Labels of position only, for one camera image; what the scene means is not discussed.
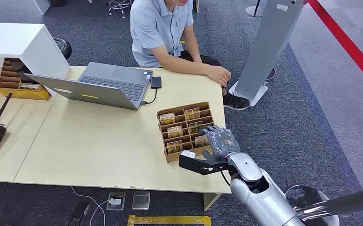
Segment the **person's right hand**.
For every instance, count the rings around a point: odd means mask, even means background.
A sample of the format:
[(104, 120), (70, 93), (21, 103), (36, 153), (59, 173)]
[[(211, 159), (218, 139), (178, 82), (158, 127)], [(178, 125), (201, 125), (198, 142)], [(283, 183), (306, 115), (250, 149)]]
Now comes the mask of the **person's right hand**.
[(231, 73), (224, 67), (209, 65), (207, 66), (206, 75), (214, 82), (226, 87), (231, 79)]

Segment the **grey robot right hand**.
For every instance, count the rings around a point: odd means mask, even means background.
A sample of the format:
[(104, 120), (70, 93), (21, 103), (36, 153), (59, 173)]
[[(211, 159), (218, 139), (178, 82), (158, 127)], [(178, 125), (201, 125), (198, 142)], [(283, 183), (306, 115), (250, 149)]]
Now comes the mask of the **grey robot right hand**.
[(212, 153), (207, 150), (202, 152), (208, 161), (222, 161), (229, 155), (241, 151), (237, 140), (229, 129), (209, 125), (198, 130), (198, 134), (205, 135), (211, 146)]

